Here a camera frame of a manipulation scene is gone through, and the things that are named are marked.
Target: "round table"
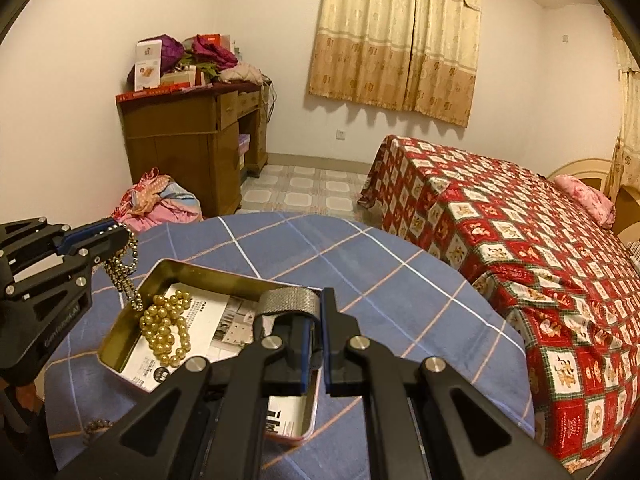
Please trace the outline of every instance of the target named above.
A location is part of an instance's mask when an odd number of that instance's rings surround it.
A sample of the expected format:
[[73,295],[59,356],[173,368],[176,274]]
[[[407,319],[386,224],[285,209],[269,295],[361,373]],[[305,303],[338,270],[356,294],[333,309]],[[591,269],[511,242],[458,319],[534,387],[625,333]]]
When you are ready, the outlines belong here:
[[[444,357],[516,424],[533,435],[522,339],[454,269],[393,235],[340,218],[283,212],[164,224],[139,236],[139,284],[156,261],[174,258],[247,276],[335,289],[338,308],[364,335],[396,355]],[[123,303],[99,269],[93,307],[46,368],[50,442],[58,467],[84,449],[82,428],[118,420],[142,393],[98,362],[97,348]],[[262,478],[368,478],[360,399],[318,401],[308,442],[267,440]]]

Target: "headboard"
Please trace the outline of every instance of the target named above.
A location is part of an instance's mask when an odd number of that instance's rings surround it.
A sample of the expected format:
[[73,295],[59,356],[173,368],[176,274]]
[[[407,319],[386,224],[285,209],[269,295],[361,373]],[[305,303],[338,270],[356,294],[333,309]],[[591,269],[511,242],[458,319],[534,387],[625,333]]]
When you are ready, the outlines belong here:
[[[559,174],[570,174],[587,186],[602,191],[610,165],[610,160],[604,158],[582,158],[565,164],[548,178],[552,179]],[[640,193],[636,190],[623,187],[618,192],[616,222],[613,224],[612,231],[625,245],[640,239]]]

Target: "white wall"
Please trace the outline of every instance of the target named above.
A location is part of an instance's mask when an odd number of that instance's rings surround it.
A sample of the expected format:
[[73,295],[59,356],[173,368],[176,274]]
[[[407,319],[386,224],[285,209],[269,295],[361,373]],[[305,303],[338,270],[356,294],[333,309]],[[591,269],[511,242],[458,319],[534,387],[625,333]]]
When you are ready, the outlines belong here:
[[536,135],[522,163],[549,174],[580,158],[610,159],[622,101],[611,27],[602,8],[545,10],[542,52]]
[[0,46],[0,222],[107,216],[130,186],[114,96],[137,40],[216,29],[214,0],[31,0]]
[[[268,127],[268,151],[371,162],[389,133],[419,136],[517,160],[514,139],[533,133],[540,75],[543,9],[532,0],[482,0],[478,81],[466,130],[416,113],[306,95],[321,0],[222,0],[220,25],[244,60],[269,75],[278,102]],[[346,140],[335,139],[336,129]]]

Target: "black circular logo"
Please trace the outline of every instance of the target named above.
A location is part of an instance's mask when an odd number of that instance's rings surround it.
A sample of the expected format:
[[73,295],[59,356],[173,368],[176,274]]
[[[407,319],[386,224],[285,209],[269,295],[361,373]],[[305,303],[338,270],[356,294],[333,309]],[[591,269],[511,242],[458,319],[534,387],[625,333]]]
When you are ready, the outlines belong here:
[[169,370],[163,366],[156,368],[154,371],[154,379],[157,383],[164,383],[169,376]]

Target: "wooden desk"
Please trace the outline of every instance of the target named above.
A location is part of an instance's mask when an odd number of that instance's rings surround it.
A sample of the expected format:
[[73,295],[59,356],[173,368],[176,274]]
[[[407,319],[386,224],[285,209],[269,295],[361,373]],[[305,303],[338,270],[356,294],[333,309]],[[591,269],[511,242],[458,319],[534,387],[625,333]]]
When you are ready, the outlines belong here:
[[239,134],[251,135],[244,160],[258,176],[267,162],[268,86],[216,83],[190,92],[118,103],[133,182],[152,168],[191,191],[206,217],[232,214],[240,194]]

